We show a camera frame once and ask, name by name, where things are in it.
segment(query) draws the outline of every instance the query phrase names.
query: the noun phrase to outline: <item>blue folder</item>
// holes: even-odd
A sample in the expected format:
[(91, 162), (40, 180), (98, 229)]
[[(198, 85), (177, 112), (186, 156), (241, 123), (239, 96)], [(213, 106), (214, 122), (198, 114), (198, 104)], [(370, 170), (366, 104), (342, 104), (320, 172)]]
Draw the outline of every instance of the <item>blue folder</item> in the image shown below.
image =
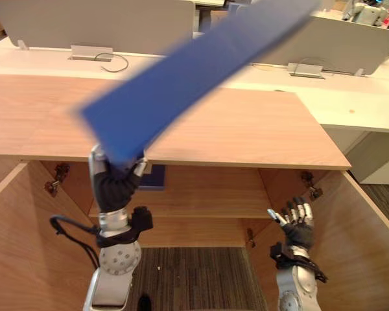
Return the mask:
[(206, 93), (298, 30), (317, 6), (318, 0), (261, 0), (81, 112), (110, 161), (126, 163)]

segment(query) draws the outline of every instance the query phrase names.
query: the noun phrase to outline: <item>wooden shelf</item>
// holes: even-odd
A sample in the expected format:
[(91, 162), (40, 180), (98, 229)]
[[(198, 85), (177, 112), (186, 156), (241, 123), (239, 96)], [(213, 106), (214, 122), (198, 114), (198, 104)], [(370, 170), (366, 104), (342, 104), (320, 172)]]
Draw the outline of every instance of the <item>wooden shelf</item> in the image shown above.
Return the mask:
[(243, 248), (240, 219), (155, 218), (154, 228), (140, 234), (143, 248)]
[(165, 190), (137, 191), (128, 212), (139, 205), (154, 217), (202, 218), (269, 218), (271, 206), (257, 169), (191, 166), (167, 166)]

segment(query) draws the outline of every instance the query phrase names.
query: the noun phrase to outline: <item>cable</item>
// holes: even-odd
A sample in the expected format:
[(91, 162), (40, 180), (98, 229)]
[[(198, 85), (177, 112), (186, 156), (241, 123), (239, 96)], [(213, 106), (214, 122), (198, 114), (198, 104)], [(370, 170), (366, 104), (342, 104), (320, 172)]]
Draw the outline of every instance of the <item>cable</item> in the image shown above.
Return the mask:
[(99, 56), (101, 56), (101, 55), (110, 55), (110, 56), (120, 57), (120, 58), (122, 58), (126, 62), (125, 67), (123, 67), (123, 68), (121, 68), (119, 70), (109, 70), (109, 69), (105, 68), (104, 66), (101, 66), (102, 69), (104, 69), (105, 71), (107, 71), (109, 73), (119, 73), (120, 71), (124, 71), (125, 69), (127, 69), (128, 66), (130, 65), (130, 63), (128, 63), (128, 60), (123, 55), (113, 54), (113, 53), (99, 53), (99, 54), (95, 55), (93, 60), (97, 60), (97, 58)]
[(80, 247), (82, 247), (84, 249), (84, 251), (86, 252), (86, 254), (88, 255), (89, 259), (91, 260), (94, 268), (97, 269), (99, 267), (99, 259), (98, 259), (98, 255), (95, 252), (95, 250), (91, 246), (89, 246), (88, 244), (83, 243), (82, 241), (77, 240), (73, 236), (69, 235), (66, 232), (66, 230), (62, 227), (62, 225), (59, 223), (59, 221), (67, 222), (67, 223), (74, 225), (75, 227), (77, 227), (77, 228), (79, 228), (87, 233), (90, 233), (92, 235), (98, 234), (98, 232), (99, 232), (98, 227), (96, 225), (94, 225), (93, 227), (87, 227), (85, 225), (82, 225), (82, 224), (76, 222), (75, 220), (72, 220), (72, 219), (65, 217), (65, 216), (62, 216), (62, 215), (54, 215), (54, 216), (49, 218), (49, 222), (51, 223), (52, 227), (54, 227), (56, 229), (56, 234), (57, 235), (64, 235), (64, 236), (66, 236), (66, 238), (68, 238), (72, 242), (77, 243)]

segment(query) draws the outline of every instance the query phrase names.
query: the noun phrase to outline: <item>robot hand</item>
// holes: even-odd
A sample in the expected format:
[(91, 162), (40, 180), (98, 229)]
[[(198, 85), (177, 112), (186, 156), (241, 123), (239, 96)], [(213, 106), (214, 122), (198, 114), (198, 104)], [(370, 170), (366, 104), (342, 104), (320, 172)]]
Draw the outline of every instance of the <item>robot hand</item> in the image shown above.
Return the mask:
[(288, 202), (289, 213), (283, 209), (283, 216), (268, 210), (285, 232), (287, 245), (278, 242), (271, 247), (270, 256), (278, 269), (278, 308), (280, 311), (321, 311), (316, 298), (316, 279), (326, 282), (327, 277), (308, 254), (314, 245), (312, 211), (303, 198), (294, 198), (294, 203), (297, 208)]
[(131, 220), (126, 205), (138, 188), (147, 160), (140, 157), (124, 168), (113, 166), (96, 146), (89, 156), (89, 171), (98, 203), (101, 248), (98, 267), (91, 279), (84, 311), (124, 310), (132, 273), (141, 259), (140, 232), (153, 228), (146, 207), (136, 207)]
[(293, 204), (288, 201), (287, 206), (290, 213), (288, 213), (286, 209), (282, 209), (281, 212), (283, 217), (273, 210), (268, 210), (268, 213), (280, 224), (282, 230), (285, 232), (285, 242), (288, 247), (303, 248), (305, 251), (309, 251), (314, 245), (312, 231), (314, 223), (312, 220), (311, 207), (304, 202), (303, 198), (294, 198), (294, 203), (297, 206), (297, 210), (295, 210)]

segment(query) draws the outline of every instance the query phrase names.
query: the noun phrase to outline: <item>cabinet door hinge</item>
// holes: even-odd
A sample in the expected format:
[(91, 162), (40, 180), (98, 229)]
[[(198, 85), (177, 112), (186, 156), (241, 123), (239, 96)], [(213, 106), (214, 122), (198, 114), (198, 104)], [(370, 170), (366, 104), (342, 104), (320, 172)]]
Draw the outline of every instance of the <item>cabinet door hinge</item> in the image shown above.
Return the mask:
[(314, 176), (311, 172), (305, 170), (301, 173), (301, 180), (304, 182), (304, 185), (310, 191), (311, 201), (314, 201), (315, 199), (323, 195), (323, 189), (314, 187), (313, 179)]
[(59, 164), (54, 168), (56, 172), (53, 181), (47, 181), (43, 187), (53, 198), (58, 194), (58, 186), (64, 181), (67, 174), (69, 173), (69, 164)]

